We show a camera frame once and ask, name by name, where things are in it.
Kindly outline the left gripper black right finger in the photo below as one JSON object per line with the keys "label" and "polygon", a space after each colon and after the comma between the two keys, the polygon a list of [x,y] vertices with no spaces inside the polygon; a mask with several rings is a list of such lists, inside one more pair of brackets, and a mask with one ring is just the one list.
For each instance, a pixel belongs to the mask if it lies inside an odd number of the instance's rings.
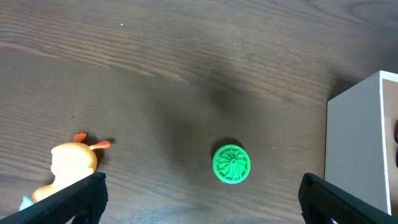
{"label": "left gripper black right finger", "polygon": [[298,200],[306,224],[397,224],[397,218],[312,173],[303,175]]}

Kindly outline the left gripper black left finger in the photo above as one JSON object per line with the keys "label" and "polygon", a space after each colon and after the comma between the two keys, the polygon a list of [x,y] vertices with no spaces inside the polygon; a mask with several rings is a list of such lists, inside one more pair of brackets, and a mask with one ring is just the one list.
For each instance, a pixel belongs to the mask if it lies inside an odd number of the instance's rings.
{"label": "left gripper black left finger", "polygon": [[108,202],[106,174],[94,174],[1,219],[1,224],[98,224]]}

